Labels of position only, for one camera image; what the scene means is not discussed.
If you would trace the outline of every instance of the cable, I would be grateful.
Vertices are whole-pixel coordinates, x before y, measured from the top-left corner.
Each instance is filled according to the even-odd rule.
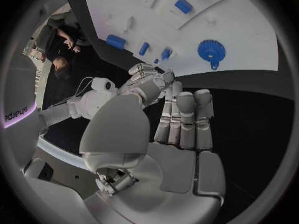
[[[86,86],[79,92],[79,89],[80,89],[80,86],[82,85],[82,82],[83,82],[84,80],[86,80],[86,79],[92,79],[92,80],[89,81],[89,82],[87,83],[87,85],[86,85]],[[78,86],[78,88],[77,88],[77,90],[76,90],[76,93],[75,93],[74,95],[72,95],[72,96],[70,96],[70,97],[68,97],[68,98],[63,99],[63,100],[61,100],[61,101],[59,101],[59,102],[57,102],[57,103],[51,105],[50,107],[54,107],[54,106],[60,105],[60,104],[62,104],[62,103],[64,103],[64,102],[66,102],[67,100],[69,100],[70,98],[74,98],[74,97],[78,96],[79,94],[81,94],[81,93],[88,87],[88,85],[93,81],[93,79],[94,79],[94,77],[85,77],[85,78],[83,78],[83,79],[81,80],[81,82],[80,82],[80,84],[79,84],[79,86]]]

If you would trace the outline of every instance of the dark hair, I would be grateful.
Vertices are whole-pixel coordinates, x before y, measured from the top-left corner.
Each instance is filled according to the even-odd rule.
[[[65,67],[54,72],[55,77],[58,79],[67,80],[70,78],[70,65],[67,64]]]

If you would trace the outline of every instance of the person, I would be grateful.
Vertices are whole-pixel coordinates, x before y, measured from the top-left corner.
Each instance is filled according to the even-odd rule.
[[[45,46],[45,56],[54,65],[55,76],[59,79],[70,77],[71,62],[75,53],[80,52],[76,45],[78,32],[69,26],[63,25],[53,29]]]

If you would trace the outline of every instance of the blue block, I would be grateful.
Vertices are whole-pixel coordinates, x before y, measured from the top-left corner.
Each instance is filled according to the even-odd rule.
[[[140,48],[139,51],[139,55],[144,56],[144,54],[146,53],[147,49],[149,48],[149,44],[147,42],[145,42],[142,47]]]
[[[121,50],[124,48],[125,42],[126,42],[126,40],[124,40],[118,36],[115,36],[115,35],[109,35],[106,39],[107,44],[114,46]]]
[[[186,0],[178,0],[175,3],[175,6],[185,14],[187,14],[193,9],[192,5],[188,3]]]
[[[165,49],[163,50],[162,54],[161,54],[161,58],[162,58],[162,60],[165,60],[165,59],[169,58],[169,57],[170,57],[170,54],[171,54],[171,50],[168,49],[168,48],[165,48]]]

